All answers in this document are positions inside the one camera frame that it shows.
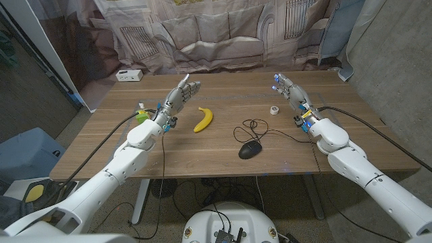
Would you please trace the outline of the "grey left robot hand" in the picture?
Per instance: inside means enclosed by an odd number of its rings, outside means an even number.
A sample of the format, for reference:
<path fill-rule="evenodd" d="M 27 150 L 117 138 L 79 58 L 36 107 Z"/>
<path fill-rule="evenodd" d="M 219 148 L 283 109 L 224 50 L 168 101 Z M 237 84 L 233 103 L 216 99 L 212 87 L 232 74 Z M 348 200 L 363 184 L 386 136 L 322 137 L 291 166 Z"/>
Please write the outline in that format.
<path fill-rule="evenodd" d="M 199 91 L 201 83 L 189 82 L 189 77 L 190 75 L 186 74 L 157 109 L 153 121 L 162 128 L 169 124 L 169 121 L 183 109 L 184 104 Z"/>

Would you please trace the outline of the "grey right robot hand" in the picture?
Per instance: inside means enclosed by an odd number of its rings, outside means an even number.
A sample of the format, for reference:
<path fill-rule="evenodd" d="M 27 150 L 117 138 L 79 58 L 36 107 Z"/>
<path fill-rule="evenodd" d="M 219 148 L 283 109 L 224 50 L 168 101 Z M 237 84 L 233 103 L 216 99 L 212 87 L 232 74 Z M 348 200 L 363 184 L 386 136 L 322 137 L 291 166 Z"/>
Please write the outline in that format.
<path fill-rule="evenodd" d="M 298 127 L 307 132 L 312 125 L 323 119 L 323 116 L 318 109 L 313 107 L 312 101 L 301 86 L 293 83 L 281 73 L 275 74 L 274 80 L 277 86 L 272 86 L 272 89 L 284 96 L 290 107 L 296 112 L 294 122 Z"/>

